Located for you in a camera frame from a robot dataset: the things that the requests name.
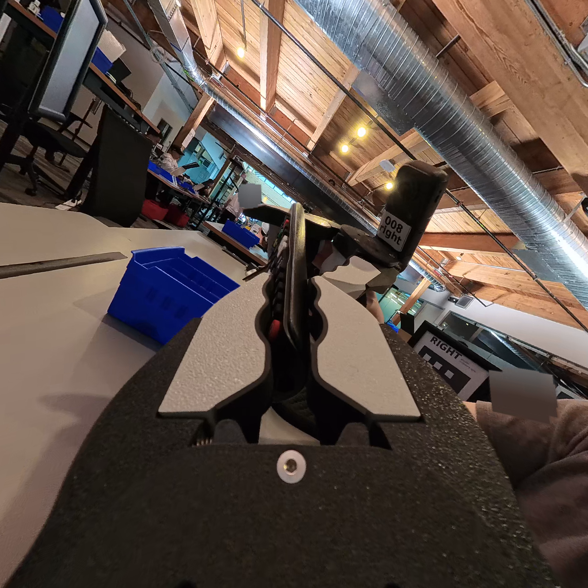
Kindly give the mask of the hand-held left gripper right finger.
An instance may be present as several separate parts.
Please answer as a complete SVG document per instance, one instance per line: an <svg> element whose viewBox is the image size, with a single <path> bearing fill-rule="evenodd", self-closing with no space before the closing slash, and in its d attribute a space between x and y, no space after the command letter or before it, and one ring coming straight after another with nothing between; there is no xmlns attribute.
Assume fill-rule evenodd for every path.
<svg viewBox="0 0 588 588"><path fill-rule="evenodd" d="M311 279L322 321L311 342L315 380L377 422L417 422L421 413L375 317L327 279Z"/></svg>

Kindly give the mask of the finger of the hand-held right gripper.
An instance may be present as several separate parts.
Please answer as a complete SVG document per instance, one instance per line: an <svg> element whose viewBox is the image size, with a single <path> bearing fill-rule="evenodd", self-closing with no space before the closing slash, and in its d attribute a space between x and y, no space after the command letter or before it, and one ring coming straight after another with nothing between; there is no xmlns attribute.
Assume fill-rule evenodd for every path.
<svg viewBox="0 0 588 588"><path fill-rule="evenodd" d="M346 264L336 266L335 262L341 260L338 255L330 255L320 267L320 275L351 298L360 298L366 285L380 275L380 270L357 256L351 257Z"/></svg>
<svg viewBox="0 0 588 588"><path fill-rule="evenodd" d="M267 204L245 208L243 213L246 217L274 226L282 226L284 221L290 218L290 209Z"/></svg>

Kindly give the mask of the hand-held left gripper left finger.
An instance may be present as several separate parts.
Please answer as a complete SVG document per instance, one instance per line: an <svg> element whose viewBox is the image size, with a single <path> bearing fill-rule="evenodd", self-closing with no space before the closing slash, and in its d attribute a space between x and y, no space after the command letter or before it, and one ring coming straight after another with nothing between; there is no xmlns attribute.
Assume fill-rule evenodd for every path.
<svg viewBox="0 0 588 588"><path fill-rule="evenodd" d="M269 274L259 274L204 314L161 402L162 417L261 417L270 403Z"/></svg>

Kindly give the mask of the black remote control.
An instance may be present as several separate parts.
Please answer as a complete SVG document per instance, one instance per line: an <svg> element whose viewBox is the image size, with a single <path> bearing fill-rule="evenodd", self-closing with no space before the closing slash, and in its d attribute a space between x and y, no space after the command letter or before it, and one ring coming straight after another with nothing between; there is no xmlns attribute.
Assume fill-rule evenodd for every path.
<svg viewBox="0 0 588 588"><path fill-rule="evenodd" d="M306 225L301 204L290 208L270 265L270 344L273 400L285 401L305 386L310 365Z"/></svg>

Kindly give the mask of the blue plastic bin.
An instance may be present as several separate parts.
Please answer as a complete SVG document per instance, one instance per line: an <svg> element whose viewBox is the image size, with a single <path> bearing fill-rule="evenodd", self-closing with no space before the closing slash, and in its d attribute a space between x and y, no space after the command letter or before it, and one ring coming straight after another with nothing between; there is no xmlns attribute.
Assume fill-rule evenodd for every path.
<svg viewBox="0 0 588 588"><path fill-rule="evenodd" d="M132 251L108 314L166 344L239 283L183 247Z"/></svg>

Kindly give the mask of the small blue storage bin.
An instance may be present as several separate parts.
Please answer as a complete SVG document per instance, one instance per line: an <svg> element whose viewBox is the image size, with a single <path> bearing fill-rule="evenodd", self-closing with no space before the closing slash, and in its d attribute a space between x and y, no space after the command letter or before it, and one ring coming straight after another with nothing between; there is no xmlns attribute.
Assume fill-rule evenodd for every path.
<svg viewBox="0 0 588 588"><path fill-rule="evenodd" d="M231 220L224 223L222 231L246 249L251 249L260 243L260 239L255 233Z"/></svg>

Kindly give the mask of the framed marker sign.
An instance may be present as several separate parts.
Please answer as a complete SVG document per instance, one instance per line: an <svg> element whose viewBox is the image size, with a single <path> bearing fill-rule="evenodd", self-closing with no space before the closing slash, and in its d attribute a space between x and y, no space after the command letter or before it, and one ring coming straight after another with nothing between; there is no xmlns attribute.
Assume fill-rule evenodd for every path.
<svg viewBox="0 0 588 588"><path fill-rule="evenodd" d="M408 342L463 401L491 401L489 374L500 368L424 321Z"/></svg>

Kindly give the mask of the row of blue bins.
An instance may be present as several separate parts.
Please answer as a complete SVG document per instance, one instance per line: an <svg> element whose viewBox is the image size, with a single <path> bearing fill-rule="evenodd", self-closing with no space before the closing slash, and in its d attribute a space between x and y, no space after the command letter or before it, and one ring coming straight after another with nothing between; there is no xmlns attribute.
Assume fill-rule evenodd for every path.
<svg viewBox="0 0 588 588"><path fill-rule="evenodd" d="M172 187L181 192L190 193L192 195L196 194L196 191L192 185L174 177L170 172L162 169L153 161L148 162L148 172L158 181L166 184L169 187Z"/></svg>

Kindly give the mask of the black wheeled office chair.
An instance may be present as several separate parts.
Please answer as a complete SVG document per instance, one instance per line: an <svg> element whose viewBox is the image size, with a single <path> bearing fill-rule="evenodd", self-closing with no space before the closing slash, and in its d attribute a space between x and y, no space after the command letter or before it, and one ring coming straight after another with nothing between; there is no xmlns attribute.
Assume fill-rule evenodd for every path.
<svg viewBox="0 0 588 588"><path fill-rule="evenodd" d="M35 163L35 154L39 148L45 150L45 158L49 160L49 155L55 152L60 152L63 155L70 155L72 157L83 159L86 151L79 146L75 141L64 136L56 129L48 127L43 123L29 120L24 123L24 126L19 132L20 136L24 136L32 145L32 150L26 156L13 155L13 146L1 148L2 164L16 165L19 167L19 174L26 175L30 180L30 187L27 187L24 192L29 196L36 196L38 193L39 180L46 184L49 190L53 191L58 196L65 195L65 188L61 186L51 175L43 171Z"/></svg>

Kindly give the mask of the black framed monitor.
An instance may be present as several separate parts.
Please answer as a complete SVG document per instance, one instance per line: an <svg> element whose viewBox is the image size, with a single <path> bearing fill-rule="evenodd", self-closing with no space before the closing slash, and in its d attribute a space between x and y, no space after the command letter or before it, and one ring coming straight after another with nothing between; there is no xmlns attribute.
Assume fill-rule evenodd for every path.
<svg viewBox="0 0 588 588"><path fill-rule="evenodd" d="M70 2L32 95L31 116L66 120L106 25L100 1Z"/></svg>

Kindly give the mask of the large silver ventilation duct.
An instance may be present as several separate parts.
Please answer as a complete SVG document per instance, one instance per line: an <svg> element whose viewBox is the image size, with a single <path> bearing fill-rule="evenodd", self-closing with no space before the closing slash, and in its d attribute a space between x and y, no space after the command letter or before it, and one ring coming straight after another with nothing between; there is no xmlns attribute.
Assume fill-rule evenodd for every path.
<svg viewBox="0 0 588 588"><path fill-rule="evenodd" d="M399 11L383 1L297 4L587 308L587 237Z"/></svg>

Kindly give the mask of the rectangular metal duct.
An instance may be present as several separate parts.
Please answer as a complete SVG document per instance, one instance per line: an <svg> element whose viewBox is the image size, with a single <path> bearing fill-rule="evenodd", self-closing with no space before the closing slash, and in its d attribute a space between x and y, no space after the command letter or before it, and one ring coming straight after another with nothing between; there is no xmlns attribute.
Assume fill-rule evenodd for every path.
<svg viewBox="0 0 588 588"><path fill-rule="evenodd" d="M147 1L165 38L184 70L193 74L195 60L192 42L181 14L180 1Z"/></svg>

